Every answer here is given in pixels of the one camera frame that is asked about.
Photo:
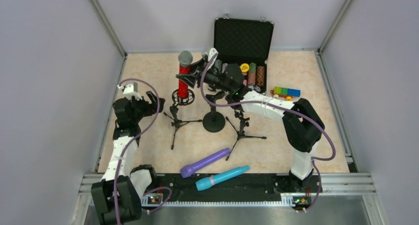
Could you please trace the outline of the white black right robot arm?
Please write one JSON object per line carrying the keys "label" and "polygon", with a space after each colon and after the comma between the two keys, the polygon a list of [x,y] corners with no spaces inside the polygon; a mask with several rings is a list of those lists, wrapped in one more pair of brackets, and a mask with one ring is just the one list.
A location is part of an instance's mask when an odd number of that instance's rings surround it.
{"label": "white black right robot arm", "polygon": [[288,142],[294,148],[291,181],[298,187],[307,186],[314,171],[317,143],[326,135],[324,123],[307,99],[284,101],[250,89],[243,84],[245,77],[238,64],[228,64],[220,72],[211,62],[204,62],[193,67],[190,73],[177,74],[176,78],[192,88],[208,84],[220,90],[225,94],[227,106],[236,111],[282,122]]}

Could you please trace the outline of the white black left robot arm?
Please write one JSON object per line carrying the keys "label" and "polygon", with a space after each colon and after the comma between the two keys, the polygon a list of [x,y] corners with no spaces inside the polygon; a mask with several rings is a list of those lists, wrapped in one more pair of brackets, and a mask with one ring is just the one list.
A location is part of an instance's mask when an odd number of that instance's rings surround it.
{"label": "white black left robot arm", "polygon": [[104,175],[91,186],[99,223],[117,225],[141,218],[141,198],[156,178],[151,165],[133,167],[133,156],[139,146],[141,129],[139,122],[144,117],[162,112],[165,99],[151,91],[146,101],[137,93],[113,103],[116,115],[113,132],[113,152]]}

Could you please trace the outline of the black tripod shock-mount stand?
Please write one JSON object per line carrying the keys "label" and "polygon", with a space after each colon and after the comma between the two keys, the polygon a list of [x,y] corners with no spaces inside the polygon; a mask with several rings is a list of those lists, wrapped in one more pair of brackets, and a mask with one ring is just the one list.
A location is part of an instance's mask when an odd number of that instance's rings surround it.
{"label": "black tripod shock-mount stand", "polygon": [[174,128],[172,134],[172,141],[170,149],[174,150],[176,135],[178,131],[185,125],[189,123],[201,123],[202,119],[188,120],[183,119],[181,116],[180,109],[184,106],[189,106],[195,101],[195,94],[192,90],[187,90],[186,97],[181,98],[179,90],[174,90],[171,94],[172,105],[169,107],[169,113],[164,112],[164,115],[168,117],[171,122],[170,125]]}

